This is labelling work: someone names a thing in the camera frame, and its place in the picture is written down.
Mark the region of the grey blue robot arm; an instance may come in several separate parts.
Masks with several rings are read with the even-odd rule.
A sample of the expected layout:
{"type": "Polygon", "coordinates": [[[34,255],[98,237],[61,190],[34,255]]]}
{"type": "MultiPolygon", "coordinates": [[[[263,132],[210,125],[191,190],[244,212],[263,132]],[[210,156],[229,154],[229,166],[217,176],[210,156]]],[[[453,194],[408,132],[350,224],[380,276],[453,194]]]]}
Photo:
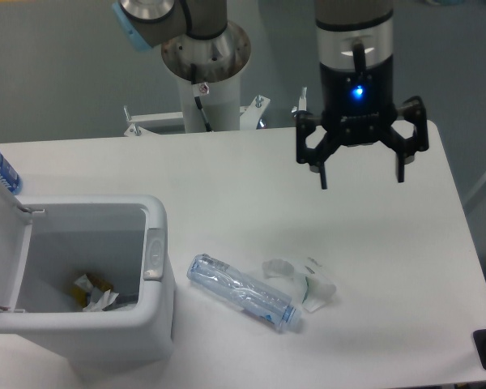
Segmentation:
{"type": "MultiPolygon", "coordinates": [[[[239,130],[240,75],[249,62],[246,32],[224,1],[116,1],[122,31],[139,51],[159,48],[181,89],[189,132],[239,130]]],[[[396,176],[428,149],[426,110],[418,96],[393,100],[391,1],[314,4],[323,111],[297,110],[296,160],[325,175],[339,147],[383,143],[396,155],[396,176]]]]}

